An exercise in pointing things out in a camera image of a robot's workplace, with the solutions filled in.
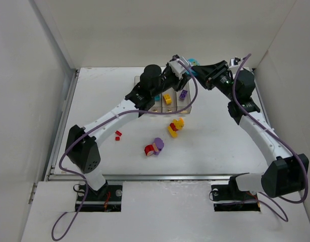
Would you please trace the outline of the teal lego block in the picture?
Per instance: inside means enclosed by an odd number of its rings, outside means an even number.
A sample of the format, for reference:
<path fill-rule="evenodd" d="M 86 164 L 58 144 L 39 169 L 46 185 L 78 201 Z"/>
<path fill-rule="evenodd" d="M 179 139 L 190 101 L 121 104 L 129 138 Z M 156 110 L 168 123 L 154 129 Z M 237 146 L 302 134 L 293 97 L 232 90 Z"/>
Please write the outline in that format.
<path fill-rule="evenodd" d="M 193 70 L 194 66 L 199 66 L 199 62 L 193 58 L 187 60 L 189 62 L 189 70 L 193 73 L 194 76 L 197 76 L 197 72 Z"/>

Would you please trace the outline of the yellow round patterned lego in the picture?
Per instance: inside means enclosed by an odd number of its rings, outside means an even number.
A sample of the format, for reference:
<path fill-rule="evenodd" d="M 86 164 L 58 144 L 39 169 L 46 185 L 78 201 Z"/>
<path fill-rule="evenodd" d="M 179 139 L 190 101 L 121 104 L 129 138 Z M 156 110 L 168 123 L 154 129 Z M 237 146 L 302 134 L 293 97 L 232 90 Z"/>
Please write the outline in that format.
<path fill-rule="evenodd" d="M 163 94 L 163 100 L 165 105 L 170 105 L 172 103 L 172 98 L 170 94 Z"/>

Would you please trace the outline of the purple lego brick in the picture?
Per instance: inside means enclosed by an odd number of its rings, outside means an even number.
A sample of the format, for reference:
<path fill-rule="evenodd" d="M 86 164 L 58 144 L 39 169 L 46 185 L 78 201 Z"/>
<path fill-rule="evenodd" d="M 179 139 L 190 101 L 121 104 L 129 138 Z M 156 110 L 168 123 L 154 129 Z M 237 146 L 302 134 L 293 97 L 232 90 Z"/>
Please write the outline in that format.
<path fill-rule="evenodd" d="M 185 98 L 186 98 L 186 96 L 187 96 L 187 94 L 188 94 L 188 91 L 185 90 L 185 89 L 183 89 L 183 90 L 181 91 L 180 95 L 179 95 L 179 99 L 180 99 L 181 101 L 184 101 Z"/>

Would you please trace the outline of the yellow lego stack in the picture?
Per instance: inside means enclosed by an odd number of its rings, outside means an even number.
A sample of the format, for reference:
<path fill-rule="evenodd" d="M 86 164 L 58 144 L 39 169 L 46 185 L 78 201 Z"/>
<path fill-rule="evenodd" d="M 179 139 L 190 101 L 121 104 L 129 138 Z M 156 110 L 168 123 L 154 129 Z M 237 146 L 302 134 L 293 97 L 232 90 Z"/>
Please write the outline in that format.
<path fill-rule="evenodd" d="M 172 138 L 178 137 L 178 131 L 182 130 L 184 127 L 183 118 L 174 119 L 168 126 L 168 132 Z"/>

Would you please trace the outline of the red purple lego stack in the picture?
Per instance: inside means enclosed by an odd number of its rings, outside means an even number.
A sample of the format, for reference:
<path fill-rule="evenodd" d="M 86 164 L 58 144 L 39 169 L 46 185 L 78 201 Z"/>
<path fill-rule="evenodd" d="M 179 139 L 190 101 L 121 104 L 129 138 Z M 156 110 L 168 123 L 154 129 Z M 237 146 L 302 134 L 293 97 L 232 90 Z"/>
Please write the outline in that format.
<path fill-rule="evenodd" d="M 158 156 L 163 150 L 165 144 L 161 138 L 156 137 L 152 144 L 145 146 L 144 153 L 146 156 Z"/>

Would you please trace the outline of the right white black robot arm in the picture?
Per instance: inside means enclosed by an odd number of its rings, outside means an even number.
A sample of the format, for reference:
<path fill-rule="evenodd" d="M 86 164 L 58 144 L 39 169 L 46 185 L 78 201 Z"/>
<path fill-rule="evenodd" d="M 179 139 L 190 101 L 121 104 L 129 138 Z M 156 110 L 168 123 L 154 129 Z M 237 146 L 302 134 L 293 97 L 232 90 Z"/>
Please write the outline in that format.
<path fill-rule="evenodd" d="M 268 166 L 262 174 L 232 176 L 228 187 L 232 199 L 240 192 L 263 192 L 275 198 L 305 191 L 309 160 L 290 150 L 268 125 L 251 97 L 255 89 L 253 73 L 239 68 L 233 74 L 224 60 L 213 65 L 193 65 L 192 71 L 205 89 L 217 88 L 230 100 L 230 116 L 252 138 Z"/>

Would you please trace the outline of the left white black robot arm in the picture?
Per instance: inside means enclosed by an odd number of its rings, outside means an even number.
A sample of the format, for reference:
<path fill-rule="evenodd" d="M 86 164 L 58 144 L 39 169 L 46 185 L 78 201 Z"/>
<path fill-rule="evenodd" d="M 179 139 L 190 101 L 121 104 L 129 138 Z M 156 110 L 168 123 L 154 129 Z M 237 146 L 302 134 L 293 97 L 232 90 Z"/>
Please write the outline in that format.
<path fill-rule="evenodd" d="M 154 106 L 156 96 L 171 88 L 181 90 L 189 80 L 190 67 L 190 62 L 181 57 L 168 62 L 164 69 L 157 65 L 146 66 L 139 82 L 115 108 L 93 123 L 70 128 L 67 156 L 97 196 L 104 194 L 108 186 L 101 171 L 101 144 L 116 130 L 147 113 Z"/>

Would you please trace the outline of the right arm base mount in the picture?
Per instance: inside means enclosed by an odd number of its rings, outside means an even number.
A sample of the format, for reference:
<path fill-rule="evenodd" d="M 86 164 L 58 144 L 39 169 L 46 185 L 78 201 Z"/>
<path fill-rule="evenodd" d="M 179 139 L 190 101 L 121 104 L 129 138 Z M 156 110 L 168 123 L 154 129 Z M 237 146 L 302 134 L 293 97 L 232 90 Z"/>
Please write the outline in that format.
<path fill-rule="evenodd" d="M 249 191 L 240 191 L 236 184 L 236 176 L 227 182 L 211 184 L 209 198 L 213 201 L 215 212 L 260 212 L 257 195 Z"/>

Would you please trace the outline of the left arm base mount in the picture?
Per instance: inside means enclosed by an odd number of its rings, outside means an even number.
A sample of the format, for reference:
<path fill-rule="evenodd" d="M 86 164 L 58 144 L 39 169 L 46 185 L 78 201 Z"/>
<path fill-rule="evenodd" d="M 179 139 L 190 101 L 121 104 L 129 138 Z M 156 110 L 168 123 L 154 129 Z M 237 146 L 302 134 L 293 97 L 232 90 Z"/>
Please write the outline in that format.
<path fill-rule="evenodd" d="M 122 184 L 110 184 L 101 197 L 89 189 L 80 212 L 121 212 L 122 195 Z"/>

